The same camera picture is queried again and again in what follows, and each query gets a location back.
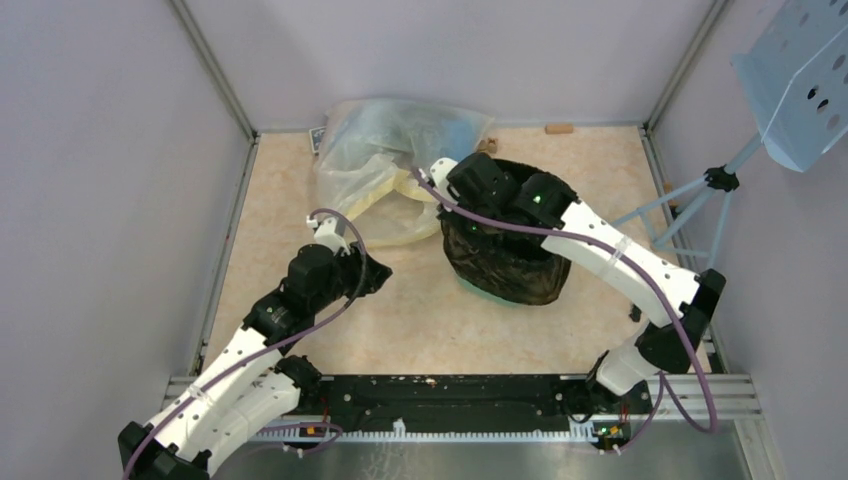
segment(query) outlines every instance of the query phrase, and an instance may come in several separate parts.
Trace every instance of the enclosure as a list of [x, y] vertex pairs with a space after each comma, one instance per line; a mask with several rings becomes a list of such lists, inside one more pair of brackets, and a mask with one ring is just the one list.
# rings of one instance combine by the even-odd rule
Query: enclosure
[[[0, 477], [119, 478], [121, 429], [216, 359], [312, 241], [307, 130], [338, 102], [491, 115], [498, 157], [555, 174], [612, 221], [760, 134], [731, 59], [770, 34], [779, 11], [797, 15], [792, 42], [820, 26], [816, 15], [848, 25], [848, 3], [812, 3], [4, 5]], [[815, 97], [819, 113], [844, 111], [842, 94], [828, 95], [824, 106]], [[573, 133], [545, 133], [560, 123]], [[825, 150], [804, 173], [756, 150], [729, 213], [712, 200], [673, 236], [678, 249], [710, 250], [726, 219], [712, 261], [727, 286], [698, 350], [717, 433], [692, 430], [666, 399], [620, 458], [520, 439], [340, 442], [303, 460], [279, 448], [233, 458], [215, 478], [841, 478], [832, 439], [845, 422], [827, 415], [846, 394], [846, 143]], [[618, 228], [650, 247], [675, 218], [657, 208], [647, 227]], [[564, 379], [638, 331], [628, 298], [585, 269], [572, 268], [550, 305], [505, 306], [455, 280], [442, 242], [437, 232], [373, 248], [394, 270], [384, 289], [292, 353], [328, 377]], [[707, 265], [654, 250], [695, 272]], [[657, 386], [649, 379], [652, 398]], [[703, 395], [686, 395], [705, 421]]]

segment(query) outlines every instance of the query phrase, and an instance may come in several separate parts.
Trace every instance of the small wooden block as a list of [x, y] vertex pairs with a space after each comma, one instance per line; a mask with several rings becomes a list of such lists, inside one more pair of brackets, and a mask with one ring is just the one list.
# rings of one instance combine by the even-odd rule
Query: small wooden block
[[562, 133], [573, 133], [574, 125], [570, 123], [549, 123], [545, 125], [545, 133], [548, 135], [559, 135]]

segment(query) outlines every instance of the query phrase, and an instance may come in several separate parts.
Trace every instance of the metal stand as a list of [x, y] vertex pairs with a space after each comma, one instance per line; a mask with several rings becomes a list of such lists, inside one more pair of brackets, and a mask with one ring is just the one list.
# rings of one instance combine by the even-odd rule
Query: metal stand
[[[751, 158], [754, 152], [760, 148], [760, 145], [762, 145], [762, 140], [760, 139], [760, 134], [757, 133], [727, 165], [707, 170], [701, 178], [690, 182], [673, 192], [667, 193], [647, 205], [637, 208], [636, 210], [612, 222], [612, 225], [614, 227], [618, 227], [638, 215], [645, 224], [645, 228], [648, 230], [648, 235], [651, 237], [651, 244], [655, 249], [673, 252], [680, 255], [707, 258], [706, 268], [712, 268], [713, 263], [715, 263], [716, 253], [718, 252], [721, 235], [724, 231], [724, 224], [727, 221], [727, 212], [730, 209], [730, 200], [733, 198], [733, 192], [739, 188], [739, 180], [736, 178], [736, 171], [739, 170], [739, 168], [742, 167], [749, 158]], [[695, 189], [700, 189], [700, 191], [686, 204], [677, 207], [675, 211], [677, 215], [674, 222], [669, 225], [665, 232], [661, 235], [657, 235], [656, 232], [654, 232], [650, 221], [648, 221], [645, 217], [645, 214], [654, 208], [659, 207], [663, 203]], [[669, 240], [671, 240], [671, 237], [674, 236], [674, 234], [677, 233], [677, 231], [680, 230], [683, 225], [685, 225], [686, 222], [688, 222], [718, 190], [724, 191], [726, 195], [724, 196], [724, 201], [721, 205], [721, 214], [718, 218], [718, 224], [716, 225], [716, 232], [713, 237], [710, 251], [688, 250], [667, 246], [666, 244]]]

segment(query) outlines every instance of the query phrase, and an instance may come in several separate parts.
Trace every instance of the light blue bracket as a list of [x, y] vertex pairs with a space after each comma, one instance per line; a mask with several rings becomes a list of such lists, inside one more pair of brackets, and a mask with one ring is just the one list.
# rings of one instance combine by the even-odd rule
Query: light blue bracket
[[[732, 63], [758, 132], [724, 167], [727, 173], [735, 173], [761, 144], [780, 165], [804, 172], [848, 132], [848, 0], [787, 1], [751, 51], [735, 55]], [[696, 189], [675, 211], [677, 218], [668, 230], [656, 235], [645, 213]], [[612, 224], [639, 216], [654, 248], [707, 258], [710, 268], [727, 222], [732, 191], [724, 197], [709, 252], [667, 244], [716, 191], [704, 176]]]
[[[754, 135], [751, 140], [739, 151], [736, 157], [733, 160], [724, 166], [724, 171], [729, 174], [736, 173], [739, 168], [745, 164], [748, 159], [754, 155], [754, 152], [760, 148], [760, 136]], [[674, 222], [668, 226], [668, 229], [663, 232], [661, 235], [657, 235], [654, 231], [651, 222], [647, 219], [645, 214], [654, 208], [659, 207], [660, 205], [667, 203], [670, 200], [673, 200], [684, 193], [690, 192], [692, 190], [698, 190], [698, 193], [695, 194], [689, 202], [685, 205], [678, 207], [675, 213], [677, 213], [677, 217], [674, 219]], [[638, 216], [642, 219], [642, 223], [645, 224], [645, 229], [648, 231], [648, 236], [651, 238], [651, 244], [657, 250], [664, 250], [666, 252], [672, 252], [680, 255], [687, 255], [690, 257], [701, 257], [707, 259], [707, 268], [712, 268], [713, 263], [715, 262], [716, 254], [718, 253], [718, 246], [721, 241], [721, 235], [724, 232], [724, 224], [727, 222], [727, 213], [730, 209], [730, 200], [733, 198], [733, 191], [727, 192], [724, 197], [724, 202], [721, 206], [721, 214], [718, 218], [718, 225], [716, 226], [716, 233], [713, 236], [712, 246], [710, 247], [709, 252], [699, 251], [699, 250], [687, 250], [681, 248], [675, 248], [674, 246], [668, 245], [671, 237], [677, 233], [683, 225], [686, 224], [694, 215], [701, 209], [704, 205], [706, 205], [707, 201], [715, 195], [719, 190], [715, 190], [709, 186], [709, 180], [707, 175], [705, 174], [701, 178], [688, 183], [673, 192], [667, 193], [662, 197], [654, 200], [653, 202], [639, 207], [636, 210], [628, 213], [627, 215], [619, 218], [612, 222], [612, 226], [617, 227], [628, 220], [633, 219]]]

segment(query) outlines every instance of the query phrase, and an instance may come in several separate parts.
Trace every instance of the beige marble floor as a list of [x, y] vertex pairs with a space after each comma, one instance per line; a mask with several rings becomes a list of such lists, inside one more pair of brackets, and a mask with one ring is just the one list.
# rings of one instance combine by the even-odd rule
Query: beige marble floor
[[[559, 175], [604, 218], [656, 198], [635, 127], [577, 128], [570, 135], [501, 129], [492, 136], [500, 141], [498, 157]], [[310, 243], [304, 217], [312, 206], [313, 161], [305, 133], [262, 136], [206, 365], [251, 305], [279, 283], [297, 249]], [[653, 213], [661, 225], [660, 212]], [[649, 244], [638, 221], [622, 231]], [[441, 242], [439, 233], [373, 249], [394, 276], [292, 353], [308, 355], [327, 374], [571, 373], [587, 371], [605, 349], [638, 329], [627, 318], [630, 302], [576, 265], [551, 305], [507, 307], [486, 300], [457, 283]]]

